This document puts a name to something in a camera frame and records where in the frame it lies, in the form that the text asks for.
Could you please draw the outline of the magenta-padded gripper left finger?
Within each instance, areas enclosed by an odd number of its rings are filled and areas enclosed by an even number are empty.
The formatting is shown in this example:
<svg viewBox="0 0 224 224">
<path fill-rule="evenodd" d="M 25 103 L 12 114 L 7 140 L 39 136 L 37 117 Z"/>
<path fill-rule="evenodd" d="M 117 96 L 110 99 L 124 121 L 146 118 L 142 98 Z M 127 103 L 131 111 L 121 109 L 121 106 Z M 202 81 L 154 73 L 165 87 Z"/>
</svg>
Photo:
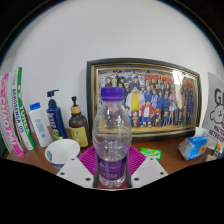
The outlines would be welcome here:
<svg viewBox="0 0 224 224">
<path fill-rule="evenodd" d="M 95 148 L 90 147 L 78 158 L 70 159 L 57 175 L 84 188 L 97 188 L 99 178 Z"/>
</svg>

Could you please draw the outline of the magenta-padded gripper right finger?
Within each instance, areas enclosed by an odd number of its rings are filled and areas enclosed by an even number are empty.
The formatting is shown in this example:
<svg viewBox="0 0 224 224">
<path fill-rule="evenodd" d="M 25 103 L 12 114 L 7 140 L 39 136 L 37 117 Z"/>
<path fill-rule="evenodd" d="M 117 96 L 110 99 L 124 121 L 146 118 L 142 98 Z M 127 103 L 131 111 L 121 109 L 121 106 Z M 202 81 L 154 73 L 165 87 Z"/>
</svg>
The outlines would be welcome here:
<svg viewBox="0 0 224 224">
<path fill-rule="evenodd" d="M 159 150 L 131 147 L 127 158 L 126 185 L 140 188 L 168 175 L 160 165 Z"/>
</svg>

